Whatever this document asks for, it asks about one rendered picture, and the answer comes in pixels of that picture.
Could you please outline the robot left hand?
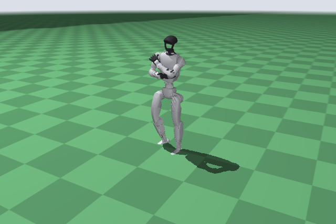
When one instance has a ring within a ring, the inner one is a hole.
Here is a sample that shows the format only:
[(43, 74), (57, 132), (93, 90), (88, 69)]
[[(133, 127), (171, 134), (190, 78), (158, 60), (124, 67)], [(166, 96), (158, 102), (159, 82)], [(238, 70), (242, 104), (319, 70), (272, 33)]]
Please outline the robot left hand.
[[(152, 61), (153, 63), (156, 61), (156, 60), (158, 60), (158, 54), (157, 54), (157, 56), (154, 54), (154, 56), (152, 56), (151, 58), (149, 58), (150, 59), (150, 61)], [(159, 61), (159, 60), (158, 60)], [(160, 61), (159, 61), (160, 62)], [(155, 63), (154, 63), (155, 64)], [(156, 64), (155, 64), (156, 65)]]

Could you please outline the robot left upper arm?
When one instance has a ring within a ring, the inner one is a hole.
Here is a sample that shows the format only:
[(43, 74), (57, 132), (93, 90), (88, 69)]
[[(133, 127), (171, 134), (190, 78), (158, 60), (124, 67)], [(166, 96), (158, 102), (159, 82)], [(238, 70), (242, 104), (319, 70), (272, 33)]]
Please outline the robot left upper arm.
[(186, 64), (186, 62), (185, 62), (185, 60), (184, 60), (184, 58), (183, 57), (178, 57), (178, 59), (177, 59), (177, 63), (175, 64), (175, 66), (173, 67), (173, 75), (171, 75), (171, 76), (168, 76), (167, 75), (167, 77), (169, 78), (169, 79), (172, 79), (172, 78), (174, 78), (175, 77), (175, 75), (179, 72), (179, 70), (184, 66)]

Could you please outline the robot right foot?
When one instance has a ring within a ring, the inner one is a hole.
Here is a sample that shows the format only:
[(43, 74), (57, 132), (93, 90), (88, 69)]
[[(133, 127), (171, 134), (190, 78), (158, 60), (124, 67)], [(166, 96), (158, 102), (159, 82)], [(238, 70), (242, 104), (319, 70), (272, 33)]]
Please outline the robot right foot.
[(161, 140), (160, 142), (158, 142), (158, 144), (164, 144), (164, 143), (168, 143), (168, 142), (170, 142), (170, 140), (167, 138), (166, 142), (164, 142), (163, 140)]

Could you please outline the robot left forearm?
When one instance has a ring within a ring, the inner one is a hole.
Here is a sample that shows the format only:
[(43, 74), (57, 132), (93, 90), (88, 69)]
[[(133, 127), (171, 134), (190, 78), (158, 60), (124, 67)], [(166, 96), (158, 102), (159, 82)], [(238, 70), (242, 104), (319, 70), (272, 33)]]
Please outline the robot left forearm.
[(156, 60), (154, 63), (156, 64), (157, 68), (158, 68), (163, 74), (166, 74), (166, 75), (168, 75), (168, 76), (173, 75), (173, 72), (171, 72), (171, 70), (168, 70), (168, 71), (167, 71), (167, 68), (164, 67), (158, 60)]

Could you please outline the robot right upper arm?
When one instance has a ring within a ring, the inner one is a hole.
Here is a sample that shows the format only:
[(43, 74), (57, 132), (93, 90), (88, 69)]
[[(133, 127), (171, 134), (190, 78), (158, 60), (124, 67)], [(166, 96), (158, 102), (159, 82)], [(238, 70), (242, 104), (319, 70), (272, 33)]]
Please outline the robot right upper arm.
[[(162, 52), (157, 52), (157, 53), (155, 53), (155, 55), (157, 56), (157, 54), (158, 54), (158, 60), (160, 60), (160, 54), (161, 54)], [(152, 64), (151, 64), (151, 69), (153, 70), (153, 71), (156, 71), (155, 69), (157, 68), (157, 66), (152, 62)]]

